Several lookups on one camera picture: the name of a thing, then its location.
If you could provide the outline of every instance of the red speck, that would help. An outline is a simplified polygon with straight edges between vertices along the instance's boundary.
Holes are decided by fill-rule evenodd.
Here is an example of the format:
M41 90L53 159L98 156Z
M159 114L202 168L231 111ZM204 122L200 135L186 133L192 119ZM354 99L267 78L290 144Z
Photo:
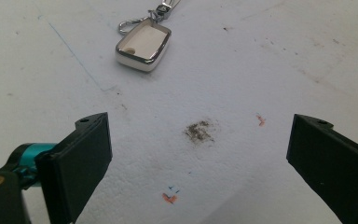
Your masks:
M256 115L256 117L258 118L258 120L260 120L260 123L258 124L258 126L263 127L264 124L266 123L266 120L263 119L259 114Z
M173 195L172 197L168 196L166 193L162 194L162 198L165 200L165 202L167 203L174 203L176 201L176 199L178 199L176 197L176 195Z

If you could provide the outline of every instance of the keychain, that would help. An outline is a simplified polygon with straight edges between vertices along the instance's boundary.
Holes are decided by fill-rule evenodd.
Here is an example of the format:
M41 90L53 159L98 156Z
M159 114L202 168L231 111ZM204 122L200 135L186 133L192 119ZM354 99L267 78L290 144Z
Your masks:
M123 21L118 31L125 35L116 45L119 63L145 72L152 71L167 49L171 30L158 23L167 20L180 0L162 0L156 10L148 10L150 16ZM132 30L124 28L137 24Z

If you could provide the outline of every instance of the blue ink mark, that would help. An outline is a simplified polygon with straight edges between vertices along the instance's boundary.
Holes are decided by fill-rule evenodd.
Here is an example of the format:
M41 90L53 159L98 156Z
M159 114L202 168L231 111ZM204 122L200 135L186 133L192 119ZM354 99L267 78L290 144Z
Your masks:
M72 55L74 55L74 57L76 58L77 62L80 64L80 66L84 69L84 71L86 72L86 74L92 79L92 81L94 81L94 83L100 88L101 91L105 91L101 88L101 86L98 84L98 82L95 80L95 78L92 76L92 74L89 72L89 70L87 70L87 68L84 66L84 64L80 61L80 59L77 57L77 55L74 53L74 51L72 50L72 48L69 46L69 44L65 41L65 39L61 36L61 34L57 31L57 29L51 24L51 22L48 21L48 25L50 25L51 29L54 30L54 32L57 34L57 36L60 38L60 40L62 41L62 43L69 49L69 51L72 53Z
M169 188L170 190L173 190L173 188L175 188L175 186L174 186L174 185L172 185L172 187L168 186L168 188Z
M42 12L42 9L40 9L40 7L37 5L37 3L35 2L35 0L33 1L34 6L37 8L37 10L39 11L39 16L37 17L38 20L40 20L42 17L44 17L44 13ZM50 25L51 29L54 30L54 32L57 34L57 36L60 38L60 40L65 44L65 46L69 49L69 51L74 55L74 57L76 58L77 62L80 64L80 66L83 67L84 71L86 72L86 74L92 79L92 81L95 83L95 85L97 85L97 87L101 90L101 91L111 91L113 90L116 86L108 88L108 89L103 89L101 87L101 85L97 82L97 80L95 80L94 76L89 72L89 70L87 70L87 68L84 66L84 64L80 61L80 59L77 57L77 55L75 55L74 51L71 49L71 47L68 45L68 43L65 41L65 39L61 36L61 34L57 31L57 29L51 24L51 22L48 20L48 18L46 18L46 21L48 22L48 25Z
M106 26L108 26L110 29L112 29L112 30L114 30L114 31L117 29L116 27L113 27L113 26L110 24L110 21L107 20L106 17L103 15L103 13L101 13L100 11L98 11L90 1L84 0L83 2L85 2L87 5L89 5L89 7L90 7L93 11L95 11L95 12L100 16L100 18L105 22Z

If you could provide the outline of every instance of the black jaw pad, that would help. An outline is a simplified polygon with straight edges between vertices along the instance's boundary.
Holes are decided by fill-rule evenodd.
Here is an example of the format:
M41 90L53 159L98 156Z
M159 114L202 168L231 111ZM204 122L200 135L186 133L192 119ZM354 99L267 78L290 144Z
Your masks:
M107 113L76 122L76 130L35 158L53 224L76 222L112 160Z
M358 224L358 144L333 125L295 115L287 160L344 224Z

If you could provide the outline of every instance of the rectangular pendant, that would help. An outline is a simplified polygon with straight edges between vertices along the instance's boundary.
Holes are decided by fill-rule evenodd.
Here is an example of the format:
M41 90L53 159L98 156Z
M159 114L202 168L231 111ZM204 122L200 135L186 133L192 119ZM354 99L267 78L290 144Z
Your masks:
M119 63L150 72L168 47L171 30L153 22L150 18L141 21L116 45Z

